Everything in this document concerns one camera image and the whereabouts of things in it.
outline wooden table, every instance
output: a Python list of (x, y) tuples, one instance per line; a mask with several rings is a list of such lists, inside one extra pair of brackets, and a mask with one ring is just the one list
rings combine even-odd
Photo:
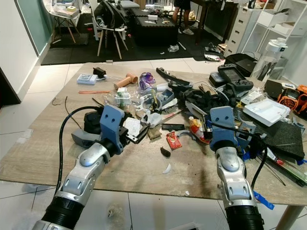
[[(98, 63), (84, 64), (68, 84), (58, 93), (53, 106), (51, 103), (31, 124), (33, 134), (24, 144), (15, 143), (8, 154), (0, 162), (0, 180), (56, 185), (59, 167), (59, 128), (67, 116), (64, 101), (66, 96), (67, 108), (94, 105), (93, 96), (102, 99), (102, 94), (78, 94), (79, 90), (113, 90), (112, 80), (98, 82), (96, 85), (79, 85), (77, 77), (81, 73), (92, 73), (93, 67), (100, 67), (107, 71), (110, 77), (125, 77), (132, 71), (137, 76), (149, 71), (155, 77), (157, 84), (165, 82), (153, 69), (129, 69), (117, 65), (103, 65)], [(171, 71), (175, 76), (191, 82), (208, 81), (208, 75)], [(136, 90), (134, 85), (129, 90)], [(83, 124), (85, 112), (79, 112), (74, 118)], [(188, 116), (178, 114), (168, 123), (188, 124)], [(65, 126), (63, 135), (64, 167), (63, 177), (74, 167), (76, 157), (84, 150), (74, 144), (71, 133), (78, 129), (70, 120)], [(189, 191), (190, 197), (221, 199), (217, 188), (220, 179), (216, 171), (216, 159), (208, 145), (193, 141), (189, 136), (182, 136), (183, 145), (173, 151), (170, 159), (166, 159), (160, 152), (160, 147), (170, 149), (166, 142), (166, 131), (161, 131), (162, 138), (150, 141), (146, 137), (140, 144), (130, 143), (123, 153), (114, 156), (98, 177), (95, 189), (121, 191), (132, 193), (159, 194), (168, 196), (185, 196)], [(171, 171), (162, 174), (168, 164)], [(259, 164), (255, 160), (246, 162), (247, 178), (251, 182)], [(286, 183), (283, 186), (274, 174), (265, 166), (259, 174), (255, 190), (267, 200), (275, 204), (305, 206), (307, 205), (307, 188), (302, 188), (284, 175), (276, 172)]]

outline black remote control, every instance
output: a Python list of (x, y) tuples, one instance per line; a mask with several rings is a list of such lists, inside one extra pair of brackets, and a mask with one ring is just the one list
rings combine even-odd
[(237, 92), (251, 90), (254, 86), (254, 83), (249, 80), (235, 80), (235, 81), (232, 81), (231, 84), (234, 85), (235, 90)]

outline blue tape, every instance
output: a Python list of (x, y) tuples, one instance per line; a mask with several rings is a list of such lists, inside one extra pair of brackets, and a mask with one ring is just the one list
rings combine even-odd
[(243, 156), (242, 156), (242, 160), (243, 161), (247, 161), (250, 159), (250, 155), (249, 155), (249, 151), (244, 153)]
[(307, 160), (304, 160), (304, 159), (302, 159), (300, 161), (296, 160), (296, 163), (297, 163), (297, 165), (302, 165), (304, 163), (307, 163)]
[(260, 203), (264, 204), (270, 210), (274, 209), (275, 205), (267, 201), (263, 196), (261, 196), (260, 193), (257, 193), (255, 190), (254, 190), (254, 196), (257, 200), (259, 200)]

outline battery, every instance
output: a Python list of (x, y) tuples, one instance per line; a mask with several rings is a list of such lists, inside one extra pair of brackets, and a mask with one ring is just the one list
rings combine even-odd
[(219, 72), (213, 72), (210, 74), (209, 81), (211, 82), (212, 85), (215, 87), (220, 87), (222, 85), (227, 84), (227, 81), (221, 77)]

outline white plastic fragment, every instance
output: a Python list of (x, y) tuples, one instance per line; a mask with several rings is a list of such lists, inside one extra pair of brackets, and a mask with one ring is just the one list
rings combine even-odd
[(163, 174), (167, 174), (171, 171), (171, 164), (168, 164), (167, 168), (163, 171)]

